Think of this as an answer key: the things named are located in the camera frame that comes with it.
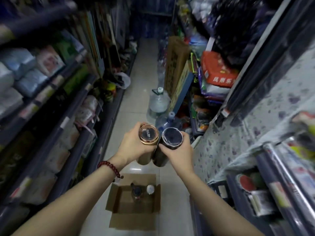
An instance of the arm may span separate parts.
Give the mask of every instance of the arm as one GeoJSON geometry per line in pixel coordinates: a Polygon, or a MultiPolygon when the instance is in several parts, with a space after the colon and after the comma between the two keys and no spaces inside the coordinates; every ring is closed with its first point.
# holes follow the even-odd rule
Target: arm
{"type": "MultiPolygon", "coordinates": [[[[144,123],[138,122],[124,135],[117,153],[108,161],[118,171],[155,146],[147,146],[139,139],[139,129],[144,123]]],[[[115,179],[114,171],[101,166],[83,181],[68,190],[61,197],[39,211],[24,223],[13,236],[69,236],[81,228],[90,211],[104,191],[115,179]]]]}
{"type": "Polygon", "coordinates": [[[170,150],[161,144],[159,147],[170,159],[213,233],[220,236],[263,236],[194,173],[189,135],[185,132],[182,134],[184,141],[178,149],[170,150]]]}

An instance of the person's right hand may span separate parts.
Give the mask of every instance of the person's right hand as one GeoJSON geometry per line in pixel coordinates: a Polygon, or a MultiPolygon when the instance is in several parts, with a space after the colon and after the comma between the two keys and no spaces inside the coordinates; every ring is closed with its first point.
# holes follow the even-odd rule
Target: person's right hand
{"type": "Polygon", "coordinates": [[[193,149],[190,145],[189,135],[181,131],[184,140],[182,145],[175,149],[168,149],[166,146],[159,144],[161,151],[167,155],[176,173],[181,177],[183,174],[193,173],[192,165],[193,149]]]}

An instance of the store aisle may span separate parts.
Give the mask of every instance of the store aisle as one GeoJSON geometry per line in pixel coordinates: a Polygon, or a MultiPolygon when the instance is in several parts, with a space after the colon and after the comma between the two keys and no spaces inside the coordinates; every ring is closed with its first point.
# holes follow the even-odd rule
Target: store aisle
{"type": "MultiPolygon", "coordinates": [[[[137,121],[148,122],[146,113],[149,95],[151,90],[157,87],[157,53],[157,40],[140,40],[139,51],[130,76],[131,85],[125,91],[105,153],[105,160],[115,154],[124,133],[137,121]]],[[[158,168],[152,162],[142,166],[134,161],[122,172],[156,174],[157,184],[161,184],[161,211],[156,217],[156,231],[122,231],[109,228],[112,213],[105,210],[108,188],[86,219],[80,236],[193,235],[189,193],[169,163],[165,167],[158,168]]]]}

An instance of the bracelet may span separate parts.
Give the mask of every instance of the bracelet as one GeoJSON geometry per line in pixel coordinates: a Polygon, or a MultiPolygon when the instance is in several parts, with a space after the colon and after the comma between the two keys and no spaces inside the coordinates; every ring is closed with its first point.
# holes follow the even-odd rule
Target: bracelet
{"type": "Polygon", "coordinates": [[[119,178],[119,179],[124,178],[124,176],[120,176],[117,168],[113,164],[111,164],[110,162],[103,160],[97,165],[97,168],[100,168],[102,165],[109,166],[114,171],[114,173],[116,174],[117,178],[119,178]]]}

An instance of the orange package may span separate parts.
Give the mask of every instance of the orange package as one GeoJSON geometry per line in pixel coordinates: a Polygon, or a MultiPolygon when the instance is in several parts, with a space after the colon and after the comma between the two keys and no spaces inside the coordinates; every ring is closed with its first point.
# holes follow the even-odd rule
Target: orange package
{"type": "Polygon", "coordinates": [[[238,71],[226,66],[221,55],[214,51],[202,53],[201,67],[207,83],[219,87],[231,88],[238,76],[238,71]]]}

